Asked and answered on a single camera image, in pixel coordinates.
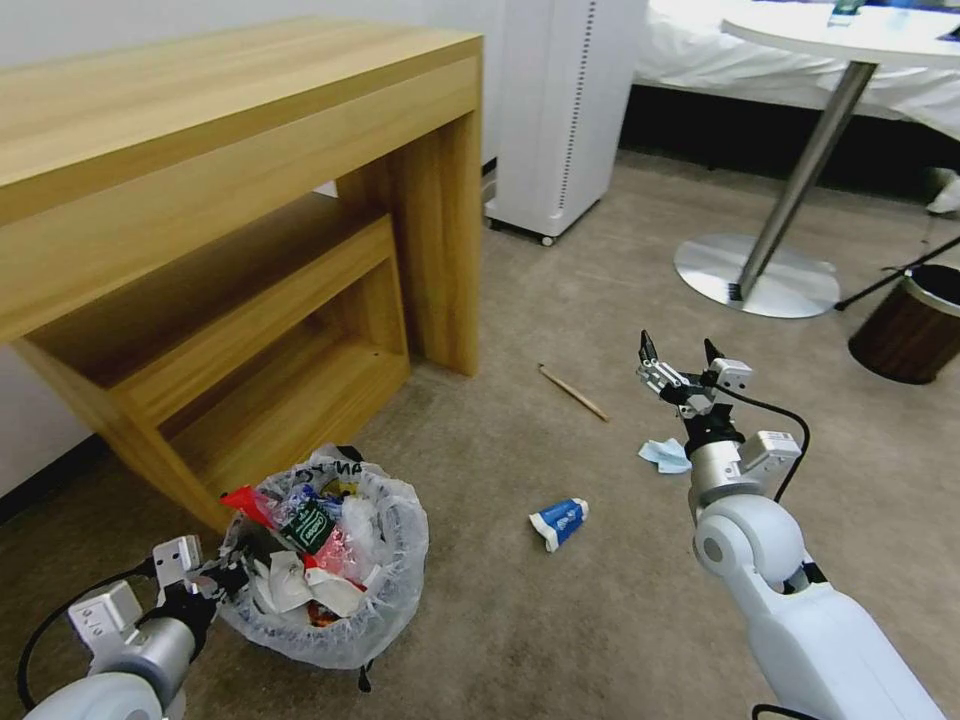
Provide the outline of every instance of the desk leg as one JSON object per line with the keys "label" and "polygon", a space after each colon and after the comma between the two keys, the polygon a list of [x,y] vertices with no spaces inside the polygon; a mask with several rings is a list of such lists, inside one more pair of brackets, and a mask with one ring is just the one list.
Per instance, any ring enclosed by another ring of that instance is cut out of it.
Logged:
{"label": "desk leg", "polygon": [[714,234],[680,246],[674,264],[688,285],[754,315],[812,317],[834,306],[840,286],[832,266],[778,248],[876,68],[860,62],[847,66],[758,238]]}
{"label": "desk leg", "polygon": [[480,114],[471,112],[337,179],[344,202],[393,214],[411,352],[477,371]]}
{"label": "desk leg", "polygon": [[12,344],[134,472],[206,525],[226,530],[233,513],[200,484],[156,428],[29,340],[21,338]]}

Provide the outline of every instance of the wooden desk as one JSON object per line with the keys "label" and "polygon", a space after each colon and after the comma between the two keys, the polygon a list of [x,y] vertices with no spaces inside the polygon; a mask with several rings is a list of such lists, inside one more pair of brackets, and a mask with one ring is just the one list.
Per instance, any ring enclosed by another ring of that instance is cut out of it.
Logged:
{"label": "wooden desk", "polygon": [[475,372],[481,53],[303,18],[0,73],[0,342],[222,527],[408,340]]}

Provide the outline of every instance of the white wall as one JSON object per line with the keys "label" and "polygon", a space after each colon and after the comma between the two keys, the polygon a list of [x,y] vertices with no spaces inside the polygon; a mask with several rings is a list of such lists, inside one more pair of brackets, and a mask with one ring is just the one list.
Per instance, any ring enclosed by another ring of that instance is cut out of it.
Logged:
{"label": "white wall", "polygon": [[[496,155],[505,0],[0,0],[0,68],[298,15],[357,17],[487,34],[484,162]],[[87,430],[8,347],[0,347],[0,495]]]}
{"label": "white wall", "polygon": [[0,347],[0,495],[90,434],[9,347]]}

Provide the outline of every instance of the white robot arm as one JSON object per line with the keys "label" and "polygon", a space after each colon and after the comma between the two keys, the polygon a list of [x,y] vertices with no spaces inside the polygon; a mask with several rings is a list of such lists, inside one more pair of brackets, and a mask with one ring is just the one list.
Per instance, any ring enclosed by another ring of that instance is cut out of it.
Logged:
{"label": "white robot arm", "polygon": [[[70,622],[93,652],[90,673],[37,705],[27,720],[183,717],[182,686],[190,663],[203,648],[220,601],[245,585],[247,575],[232,556],[202,564],[193,535],[155,547],[151,574],[160,593],[157,607],[146,614],[125,580],[70,606]],[[32,643],[18,678],[25,703],[31,648]]]}
{"label": "white robot arm", "polygon": [[687,427],[697,559],[723,580],[746,618],[750,649],[782,714],[943,720],[873,618],[827,582],[793,516],[762,495],[800,449],[786,433],[744,440],[731,406],[716,399],[723,389],[745,389],[752,371],[706,345],[709,368],[681,374],[659,360],[644,331],[637,374],[677,406]]}

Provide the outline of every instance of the white air purifier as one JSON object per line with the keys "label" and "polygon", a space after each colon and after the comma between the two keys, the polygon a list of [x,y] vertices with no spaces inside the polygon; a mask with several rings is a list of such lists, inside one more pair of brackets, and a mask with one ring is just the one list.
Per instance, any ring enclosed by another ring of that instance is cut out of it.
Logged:
{"label": "white air purifier", "polygon": [[508,0],[494,224],[554,239],[610,186],[641,0]]}

